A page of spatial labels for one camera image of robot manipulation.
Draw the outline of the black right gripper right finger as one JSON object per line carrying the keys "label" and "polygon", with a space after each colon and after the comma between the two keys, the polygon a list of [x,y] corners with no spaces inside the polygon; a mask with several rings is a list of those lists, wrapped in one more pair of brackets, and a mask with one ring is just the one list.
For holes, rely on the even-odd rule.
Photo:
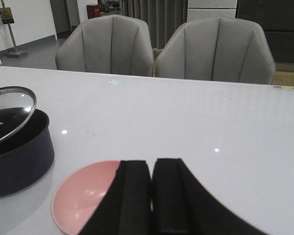
{"label": "black right gripper right finger", "polygon": [[262,235],[220,203],[182,159],[157,159],[153,174],[154,235]]}

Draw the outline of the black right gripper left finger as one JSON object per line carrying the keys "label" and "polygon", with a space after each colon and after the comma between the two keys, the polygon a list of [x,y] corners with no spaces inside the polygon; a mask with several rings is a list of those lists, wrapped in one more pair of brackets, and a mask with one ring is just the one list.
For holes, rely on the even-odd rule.
{"label": "black right gripper left finger", "polygon": [[116,176],[80,235],[148,235],[151,179],[145,161],[121,161]]}

